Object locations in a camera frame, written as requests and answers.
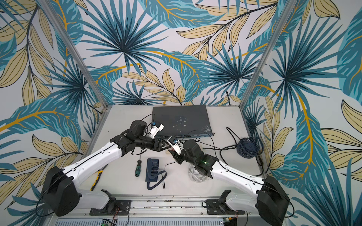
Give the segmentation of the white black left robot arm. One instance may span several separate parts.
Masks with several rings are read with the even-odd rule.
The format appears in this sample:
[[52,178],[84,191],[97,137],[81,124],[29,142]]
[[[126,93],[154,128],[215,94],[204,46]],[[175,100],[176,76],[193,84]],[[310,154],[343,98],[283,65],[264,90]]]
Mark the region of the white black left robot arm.
[[40,201],[45,202],[55,215],[65,216],[75,209],[91,209],[111,215],[117,210],[116,198],[107,190],[100,192],[80,189],[80,185],[95,172],[115,161],[135,148],[163,151],[166,144],[156,138],[164,125],[154,122],[149,134],[148,124],[135,120],[130,129],[113,137],[100,150],[62,169],[51,168],[42,188]]

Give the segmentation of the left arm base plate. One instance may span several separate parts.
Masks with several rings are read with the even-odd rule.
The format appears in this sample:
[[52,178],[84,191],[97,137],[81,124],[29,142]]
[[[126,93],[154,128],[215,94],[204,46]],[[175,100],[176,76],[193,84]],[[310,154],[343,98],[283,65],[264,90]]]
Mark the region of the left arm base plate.
[[110,200],[103,209],[91,209],[91,216],[127,216],[131,208],[131,200]]

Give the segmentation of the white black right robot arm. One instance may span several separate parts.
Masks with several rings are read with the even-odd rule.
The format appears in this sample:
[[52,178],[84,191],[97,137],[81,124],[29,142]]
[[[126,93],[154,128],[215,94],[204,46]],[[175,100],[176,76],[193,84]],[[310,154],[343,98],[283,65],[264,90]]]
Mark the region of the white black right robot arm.
[[249,195],[242,198],[233,191],[226,190],[220,196],[221,209],[227,207],[233,211],[257,211],[259,216],[271,226],[281,226],[286,217],[290,199],[273,177],[252,176],[241,172],[218,158],[205,154],[195,140],[180,142],[169,138],[170,153],[179,163],[188,162],[195,170],[206,177],[226,182]]

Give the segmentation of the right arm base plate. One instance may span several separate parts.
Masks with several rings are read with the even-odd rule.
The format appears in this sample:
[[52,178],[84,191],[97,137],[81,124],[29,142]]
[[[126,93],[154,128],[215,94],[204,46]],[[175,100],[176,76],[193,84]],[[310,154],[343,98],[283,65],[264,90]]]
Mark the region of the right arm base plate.
[[244,215],[245,211],[234,211],[225,203],[221,203],[218,199],[208,199],[203,201],[203,208],[206,208],[208,215]]

